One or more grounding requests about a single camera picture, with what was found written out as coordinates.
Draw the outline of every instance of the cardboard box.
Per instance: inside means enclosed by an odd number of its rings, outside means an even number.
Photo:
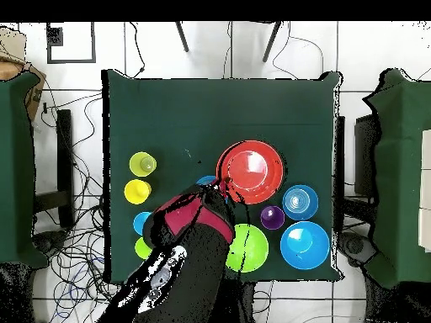
[[[35,120],[37,109],[39,107],[40,96],[42,95],[42,89],[45,85],[46,75],[38,71],[29,63],[27,63],[25,66],[22,66],[18,63],[0,61],[0,80],[7,81],[12,79],[16,77],[21,71],[30,71],[40,79],[39,84],[36,84],[34,87],[32,87],[29,90],[27,97],[25,97],[25,107],[27,108],[27,113],[29,114],[30,119],[33,121]]]
[[[25,65],[25,34],[0,26],[0,61]]]

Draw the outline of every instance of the green tablecloth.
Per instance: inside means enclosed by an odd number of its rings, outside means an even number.
[[[403,281],[431,283],[431,254],[418,245],[422,133],[431,129],[431,83],[387,71],[365,101],[381,126],[375,147],[379,205],[373,241],[380,253],[365,265],[391,289]]]
[[[47,265],[32,243],[35,151],[24,99],[39,78],[25,71],[0,81],[0,263]]]
[[[105,168],[110,168],[112,282],[125,280],[141,263],[134,250],[139,238],[132,226],[134,217],[154,210],[200,177],[215,175],[220,155],[240,140],[269,143],[287,164],[280,190],[268,201],[249,206],[252,224],[268,238],[269,256],[260,269],[242,278],[339,279],[339,273],[331,268],[330,256],[309,271],[289,266],[281,256],[279,241],[294,222],[286,217],[282,228],[271,231],[265,230],[259,219],[264,206],[281,206],[285,190],[304,183],[319,196],[319,209],[311,221],[331,237],[333,90],[339,82],[336,72],[321,81],[131,80],[115,71],[103,71],[102,79],[104,120],[109,121],[105,129],[109,124],[110,161],[104,160],[104,165],[110,165]],[[138,151],[151,153],[157,159],[157,170],[144,178],[152,186],[149,199],[134,205],[125,200],[124,187],[136,178],[129,169],[129,160]],[[237,223],[246,222],[244,207],[239,206],[235,215]]]

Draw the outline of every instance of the chair leg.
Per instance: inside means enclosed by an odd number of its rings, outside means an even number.
[[[177,30],[179,33],[179,37],[181,37],[181,42],[183,42],[183,47],[186,52],[189,52],[189,47],[187,46],[187,41],[185,40],[183,26],[181,26],[181,21],[175,21],[175,24],[177,25]]]
[[[277,35],[277,32],[279,32],[279,27],[281,25],[281,21],[275,22],[273,33],[271,34],[271,37],[269,37],[268,45],[266,46],[265,54],[263,55],[263,61],[266,62],[268,60],[269,52],[271,51],[271,48],[273,47],[275,36]]]

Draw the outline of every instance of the light blue cup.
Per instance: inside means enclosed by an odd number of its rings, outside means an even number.
[[[210,184],[211,182],[213,182],[215,179],[217,179],[216,176],[203,176],[196,183],[201,184],[203,186],[206,186],[206,185]]]
[[[309,220],[317,212],[319,200],[314,189],[298,184],[286,191],[282,205],[283,211],[292,220]]]
[[[139,234],[139,236],[142,236],[142,229],[151,213],[152,212],[142,212],[133,219],[133,229]]]

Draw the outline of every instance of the plastic bowl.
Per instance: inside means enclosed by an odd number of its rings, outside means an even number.
[[[235,239],[229,248],[226,265],[235,272],[240,271],[245,252],[241,272],[250,273],[263,265],[268,257],[268,251],[268,240],[258,227],[238,224],[235,225]]]
[[[301,221],[285,230],[280,241],[281,255],[299,270],[311,270],[321,265],[329,254],[327,232],[316,223]]]

